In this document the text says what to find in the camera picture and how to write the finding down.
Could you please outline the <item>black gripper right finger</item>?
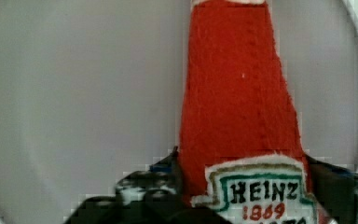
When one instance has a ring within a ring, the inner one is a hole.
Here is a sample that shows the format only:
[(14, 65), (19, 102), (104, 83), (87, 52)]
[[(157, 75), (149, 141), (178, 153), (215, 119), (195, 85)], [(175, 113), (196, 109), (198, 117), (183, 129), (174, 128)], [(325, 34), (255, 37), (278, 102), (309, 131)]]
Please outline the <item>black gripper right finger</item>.
[(307, 157), (312, 191), (337, 224), (358, 224), (358, 173)]

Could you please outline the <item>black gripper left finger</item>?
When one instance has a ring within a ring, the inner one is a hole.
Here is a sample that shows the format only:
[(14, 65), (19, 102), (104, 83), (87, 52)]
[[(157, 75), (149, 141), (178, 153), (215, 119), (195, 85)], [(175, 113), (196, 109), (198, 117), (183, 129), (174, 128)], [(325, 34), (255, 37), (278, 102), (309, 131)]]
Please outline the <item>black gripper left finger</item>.
[(82, 202), (63, 224), (230, 224), (207, 207), (182, 200), (178, 148), (146, 171), (133, 172), (115, 185), (113, 196)]

